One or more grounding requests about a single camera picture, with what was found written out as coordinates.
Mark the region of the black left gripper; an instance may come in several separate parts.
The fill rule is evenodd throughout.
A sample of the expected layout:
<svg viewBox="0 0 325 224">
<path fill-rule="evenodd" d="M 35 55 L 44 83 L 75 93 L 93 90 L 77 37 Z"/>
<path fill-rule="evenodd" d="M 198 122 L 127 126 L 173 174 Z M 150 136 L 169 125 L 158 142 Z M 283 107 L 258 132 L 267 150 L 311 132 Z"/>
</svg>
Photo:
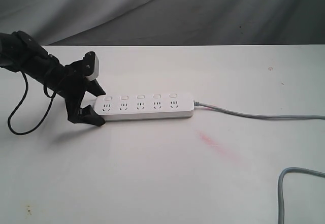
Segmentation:
<svg viewBox="0 0 325 224">
<path fill-rule="evenodd" d="M 67 75 L 63 80 L 62 94 L 66 104 L 68 121 L 72 123 L 102 126 L 105 120 L 99 116 L 91 105 L 81 108 L 81 102 L 87 92 L 99 97 L 105 91 L 96 79 L 88 81 L 82 72 L 82 60 L 66 65 Z"/>
</svg>

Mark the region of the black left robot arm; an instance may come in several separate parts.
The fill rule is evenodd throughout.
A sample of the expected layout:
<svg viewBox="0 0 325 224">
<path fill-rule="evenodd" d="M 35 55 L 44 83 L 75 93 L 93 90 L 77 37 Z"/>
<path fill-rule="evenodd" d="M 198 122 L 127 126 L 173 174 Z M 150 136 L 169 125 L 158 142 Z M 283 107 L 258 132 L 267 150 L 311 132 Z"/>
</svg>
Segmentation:
<svg viewBox="0 0 325 224">
<path fill-rule="evenodd" d="M 41 83 L 44 92 L 50 89 L 64 98 L 68 121 L 95 126 L 105 124 L 92 106 L 80 107 L 86 92 L 96 97 L 105 94 L 96 80 L 99 59 L 95 52 L 89 51 L 81 60 L 62 65 L 27 33 L 2 33 L 1 68 L 23 72 Z"/>
</svg>

